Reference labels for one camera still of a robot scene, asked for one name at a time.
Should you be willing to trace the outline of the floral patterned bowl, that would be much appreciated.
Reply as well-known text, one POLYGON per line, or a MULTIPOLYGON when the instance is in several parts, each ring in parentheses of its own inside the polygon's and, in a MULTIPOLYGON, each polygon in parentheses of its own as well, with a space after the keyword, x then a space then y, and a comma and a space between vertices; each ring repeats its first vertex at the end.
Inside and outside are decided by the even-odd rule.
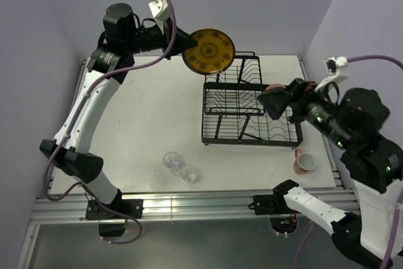
POLYGON ((284 89, 284 88, 286 88, 286 86, 283 85, 283 84, 278 84, 278 83, 270 84, 264 89, 263 93, 266 94, 266 93, 269 93, 269 92, 271 92, 273 90, 284 89))

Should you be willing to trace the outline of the yellow patterned plate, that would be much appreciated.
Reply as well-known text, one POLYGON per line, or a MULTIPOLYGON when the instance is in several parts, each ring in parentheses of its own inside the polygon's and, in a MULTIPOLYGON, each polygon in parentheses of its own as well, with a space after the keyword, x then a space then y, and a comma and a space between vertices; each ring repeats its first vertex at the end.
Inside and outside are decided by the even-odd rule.
POLYGON ((182 59, 193 72, 201 75, 219 74, 228 69, 236 57, 232 39, 224 32, 212 28, 193 32, 190 38, 197 46, 185 50, 182 59))

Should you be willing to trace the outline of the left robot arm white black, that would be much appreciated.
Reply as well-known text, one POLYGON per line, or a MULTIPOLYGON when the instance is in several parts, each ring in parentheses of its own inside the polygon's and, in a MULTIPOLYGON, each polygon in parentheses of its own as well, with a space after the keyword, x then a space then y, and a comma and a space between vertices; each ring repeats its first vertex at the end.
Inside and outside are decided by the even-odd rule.
POLYGON ((73 177, 100 206, 108 218, 124 216, 121 191, 102 171, 103 159, 90 153, 91 142, 103 112, 123 83, 128 71, 138 69, 134 55, 162 49, 163 54, 141 67, 153 66, 164 58, 196 46, 176 26, 169 0, 149 3, 155 26, 145 28, 130 5, 112 4, 103 18, 104 30, 91 54, 83 86, 63 126, 51 140, 42 140, 40 151, 51 166, 73 177))

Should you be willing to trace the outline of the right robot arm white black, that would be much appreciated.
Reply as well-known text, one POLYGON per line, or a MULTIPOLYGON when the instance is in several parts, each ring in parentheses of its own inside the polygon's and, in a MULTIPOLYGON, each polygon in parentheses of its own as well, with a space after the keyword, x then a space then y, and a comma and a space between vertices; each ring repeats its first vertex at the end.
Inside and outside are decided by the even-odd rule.
POLYGON ((314 82, 294 79, 258 98, 270 118, 292 110, 343 151, 341 162, 358 192, 360 213, 335 209, 286 180, 273 189, 274 208, 295 210, 321 226, 338 251, 365 268, 390 268, 402 254, 402 149, 381 133, 389 109, 371 89, 348 90, 333 103, 314 82))

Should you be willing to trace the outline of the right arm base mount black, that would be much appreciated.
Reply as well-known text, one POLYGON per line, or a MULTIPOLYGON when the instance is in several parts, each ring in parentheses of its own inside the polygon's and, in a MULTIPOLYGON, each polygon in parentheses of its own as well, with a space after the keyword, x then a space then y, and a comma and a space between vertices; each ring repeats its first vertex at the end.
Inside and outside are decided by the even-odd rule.
POLYGON ((248 205, 256 215, 289 214, 290 209, 276 195, 254 195, 253 202, 248 205))

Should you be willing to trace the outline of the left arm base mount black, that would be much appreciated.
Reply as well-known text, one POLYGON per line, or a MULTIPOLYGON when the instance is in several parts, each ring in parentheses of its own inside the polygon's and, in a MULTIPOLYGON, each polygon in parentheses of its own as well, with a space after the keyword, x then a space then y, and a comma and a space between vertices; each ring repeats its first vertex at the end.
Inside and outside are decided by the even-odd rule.
POLYGON ((142 218, 143 200, 121 200, 116 205, 105 205, 97 200, 90 200, 87 205, 84 219, 98 222, 98 234, 102 241, 108 244, 124 245, 138 240, 143 232, 142 218), (137 234, 132 239, 120 240, 125 231, 128 231, 128 223, 133 222, 138 226, 137 234))

